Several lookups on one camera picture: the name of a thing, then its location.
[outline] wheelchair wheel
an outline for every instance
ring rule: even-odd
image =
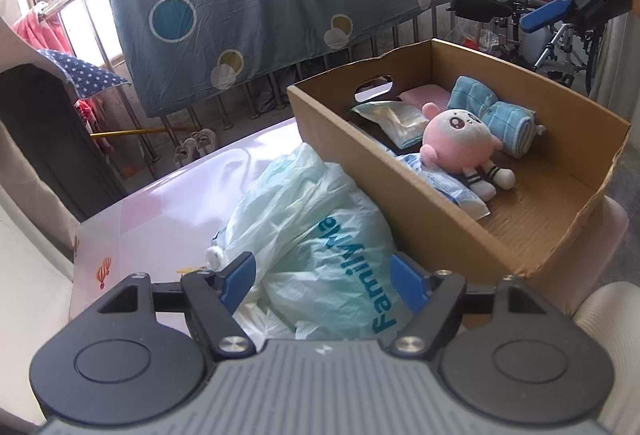
[[[593,82],[596,76],[596,65],[598,64],[600,49],[602,48],[602,38],[606,29],[606,23],[598,25],[596,28],[594,28],[593,34],[591,35],[588,44],[586,44],[586,46],[588,47],[588,50],[586,51],[588,59],[585,79],[585,88],[587,91],[587,95],[591,94],[591,88],[593,87]]]

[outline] navy blue star cloth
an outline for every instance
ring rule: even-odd
[[[79,60],[75,56],[49,49],[38,50],[38,52],[66,72],[67,78],[74,84],[76,94],[80,99],[88,99],[118,84],[131,84],[128,79]]]

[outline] plush toy ear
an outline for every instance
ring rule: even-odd
[[[491,142],[494,144],[494,149],[501,150],[502,149],[502,141],[498,139],[495,135],[491,136]]]
[[[431,120],[440,113],[438,107],[432,102],[428,102],[422,107],[422,115]]]
[[[438,162],[438,154],[431,145],[423,144],[420,148],[420,160],[425,166],[435,166]]]

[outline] pink stuffed animal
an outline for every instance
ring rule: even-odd
[[[422,107],[422,115],[430,119],[422,136],[422,162],[427,166],[437,165],[451,174],[462,173],[469,189],[484,202],[494,198],[495,187],[479,176],[478,166],[499,188],[513,188],[513,171],[498,168],[490,159],[494,150],[502,149],[502,141],[492,135],[473,113],[466,110],[439,111],[432,102]]]

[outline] pink table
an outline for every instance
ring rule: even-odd
[[[241,195],[274,158],[291,153],[300,143],[295,120],[290,119],[207,155],[83,222],[78,228],[71,317],[132,272],[147,272],[154,282],[178,281],[184,272],[202,266],[211,238],[228,221]],[[627,225],[625,211],[606,198],[564,253],[564,269],[554,282],[557,286],[549,290],[553,301],[560,305],[557,295],[575,310],[575,302],[587,296],[609,263]],[[109,261],[105,275],[100,268]],[[574,286],[575,296],[567,300],[561,290],[566,290],[566,282],[577,280],[581,283]],[[159,320],[186,330],[182,315],[163,314]]]

